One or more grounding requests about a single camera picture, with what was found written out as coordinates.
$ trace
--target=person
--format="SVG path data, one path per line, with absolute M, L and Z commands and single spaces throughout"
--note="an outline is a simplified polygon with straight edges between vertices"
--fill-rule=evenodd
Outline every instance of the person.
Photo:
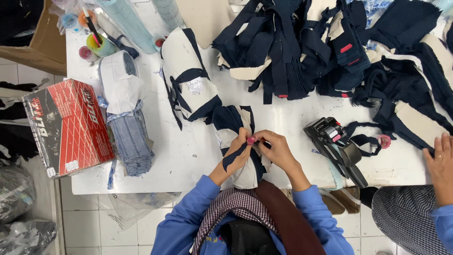
M 434 158 L 428 149 L 423 155 L 433 185 L 387 186 L 371 196 L 371 188 L 361 191 L 371 197 L 368 206 L 376 225 L 406 251 L 453 254 L 453 136 L 435 139 Z
M 331 212 L 323 203 L 318 192 L 318 187 L 310 184 L 300 163 L 295 160 L 289 150 L 284 136 L 268 130 L 256 132 L 251 136 L 247 129 L 241 127 L 239 135 L 232 141 L 231 147 L 225 156 L 228 156 L 239 149 L 250 137 L 252 137 L 252 141 L 259 141 L 258 147 L 261 152 L 275 165 L 285 171 L 293 188 L 293 201 L 297 209 L 295 209 L 292 204 L 291 206 L 298 214 L 301 213 L 303 216 L 300 218 L 302 218 L 302 220 L 305 219 L 304 221 L 307 221 L 313 228 L 313 230 L 310 231 L 314 231 L 313 236 L 316 239 L 316 242 L 311 243 L 313 246 L 320 243 L 319 247 L 321 251 L 313 252 L 314 249 L 304 247 L 306 254 L 353 255 L 353 248 L 343 237 L 343 229 L 337 227 L 337 221 L 332 217 Z M 272 145 L 271 149 L 266 147 L 265 142 L 269 142 Z M 207 231 L 208 235 L 202 239 L 201 247 L 198 247 L 197 238 L 200 236 L 198 235 L 199 232 L 205 230 L 206 224 L 215 222 L 214 219 L 218 219 L 218 216 L 221 215 L 218 214 L 217 217 L 210 218 L 210 215 L 217 211 L 216 207 L 221 208 L 223 205 L 221 204 L 222 200 L 219 200 L 219 198 L 222 197 L 223 199 L 224 196 L 222 195 L 227 194 L 229 191 L 220 191 L 220 186 L 232 173 L 234 173 L 234 171 L 244 166 L 249 158 L 252 144 L 253 143 L 248 143 L 244 152 L 236 157 L 234 162 L 227 167 L 226 171 L 223 169 L 221 161 L 209 176 L 203 175 L 196 186 L 174 207 L 173 211 L 165 216 L 165 220 L 157 227 L 156 238 L 151 252 L 152 255 L 188 254 L 192 245 L 194 245 L 192 254 L 202 255 L 229 254 L 231 249 L 243 248 L 243 246 L 239 248 L 233 247 L 234 245 L 227 242 L 226 234 L 222 235 L 221 233 L 225 233 L 222 228 L 223 226 L 228 226 L 230 223 L 237 221 L 239 217 L 236 214 L 244 215 L 244 211 L 234 213 L 234 210 L 232 210 L 226 213 L 225 217 L 213 226 L 212 231 L 209 231 L 211 229 Z M 260 189 L 260 184 L 258 185 L 258 188 L 255 189 L 257 190 L 256 193 L 258 193 L 258 190 Z M 252 190 L 236 189 L 236 191 L 246 192 Z M 294 217 L 294 219 L 285 219 L 285 221 L 287 221 L 288 225 L 291 225 L 293 220 L 296 222 L 296 218 L 297 216 Z M 247 227 L 252 226 L 254 230 L 259 229 L 259 227 L 257 228 L 256 226 L 253 226 L 253 224 L 245 223 L 245 225 Z M 287 254 L 285 250 L 287 242 L 280 239 L 284 236 L 283 233 L 281 233 L 281 235 L 276 234 L 274 231 L 270 230 L 273 229 L 271 225 L 272 223 L 270 223 L 270 226 L 265 230 L 267 237 L 263 236 L 260 231 L 256 232 L 259 233 L 260 236 L 263 236 L 264 240 L 266 240 L 266 238 L 272 240 L 272 243 L 260 247 L 260 252 L 255 253 L 254 251 L 249 251 L 247 254 Z M 292 236 L 296 242 L 292 241 L 291 243 L 294 244 L 299 240 L 309 238 L 310 231 L 307 231 L 306 235 Z M 250 238 L 256 238 L 256 236 L 258 236 L 258 234 L 242 235 L 241 239 L 249 240 Z

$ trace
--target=checkered fabric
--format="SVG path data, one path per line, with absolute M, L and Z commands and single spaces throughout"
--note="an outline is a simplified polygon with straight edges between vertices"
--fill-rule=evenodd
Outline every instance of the checkered fabric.
M 261 203 L 254 190 L 228 189 L 221 191 L 205 212 L 197 237 L 193 243 L 192 255 L 199 254 L 205 238 L 230 211 L 237 217 L 261 223 L 277 233 L 267 209 Z
M 449 255 L 429 212 L 436 207 L 433 186 L 382 187 L 372 201 L 373 219 L 392 241 L 414 255 Z

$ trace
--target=plastic bag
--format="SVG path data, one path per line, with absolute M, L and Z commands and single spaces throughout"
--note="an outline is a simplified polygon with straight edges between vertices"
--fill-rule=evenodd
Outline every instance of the plastic bag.
M 28 211 L 36 200 L 33 180 L 19 166 L 0 167 L 0 225 Z
M 0 255 L 41 254 L 57 236 L 56 224 L 51 221 L 17 221 L 9 234 L 0 238 Z
M 112 203 L 117 215 L 109 214 L 122 230 L 134 225 L 139 219 L 147 216 L 152 210 L 159 209 L 175 201 L 181 192 L 159 192 L 159 193 L 126 193 L 126 194 L 105 194 Z M 99 198 L 99 208 L 108 210 L 109 205 Z

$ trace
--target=table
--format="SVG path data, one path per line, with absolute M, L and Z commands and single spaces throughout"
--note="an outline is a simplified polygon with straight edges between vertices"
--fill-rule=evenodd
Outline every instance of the table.
M 152 34 L 168 35 L 159 15 L 150 2 L 134 4 L 146 28 Z M 78 49 L 85 45 L 87 33 L 66 34 L 67 76 L 74 79 L 99 80 L 98 61 L 88 63 L 78 56 Z M 217 67 L 218 51 L 201 49 L 201 56 L 212 82 L 219 89 L 223 105 L 250 105 L 255 117 L 255 130 L 268 129 L 287 138 L 294 157 L 301 163 L 307 178 L 319 187 L 335 187 L 328 159 L 313 153 L 315 146 L 305 135 L 303 128 L 315 119 L 335 117 L 341 124 L 352 121 L 371 121 L 377 109 L 353 107 L 350 99 L 320 96 L 316 92 L 301 100 L 287 101 L 273 97 L 271 105 L 263 105 L 263 90 L 249 93 L 249 81 L 235 80 L 228 70 Z M 114 188 L 107 189 L 110 163 L 94 167 L 72 177 L 72 191 L 81 194 L 141 193 L 189 191 L 202 174 L 209 174 L 222 155 L 218 148 L 213 126 L 201 120 L 182 120 L 180 131 L 171 112 L 167 92 L 158 75 L 160 54 L 143 54 L 136 59 L 141 78 L 145 82 L 141 98 L 149 138 L 154 141 L 150 171 L 140 177 L 125 177 L 124 169 L 117 168 Z M 355 134 L 376 135 L 379 130 L 359 127 Z M 381 150 L 376 157 L 364 157 L 357 164 L 370 186 L 420 185 L 429 182 L 422 152 L 401 138 L 392 141 L 390 148 Z M 290 188 L 283 170 L 273 165 L 264 178 L 279 188 Z M 343 180 L 344 186 L 353 186 Z M 226 181 L 223 187 L 231 186 Z

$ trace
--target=checkered scarf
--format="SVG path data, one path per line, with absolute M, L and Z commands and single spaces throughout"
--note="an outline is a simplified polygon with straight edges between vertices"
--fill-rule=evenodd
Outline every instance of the checkered scarf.
M 200 253 L 200 248 L 205 238 L 230 211 L 237 217 L 261 223 L 277 233 L 267 209 L 261 203 L 254 190 L 228 189 L 221 191 L 205 212 L 197 237 L 193 243 L 192 255 Z

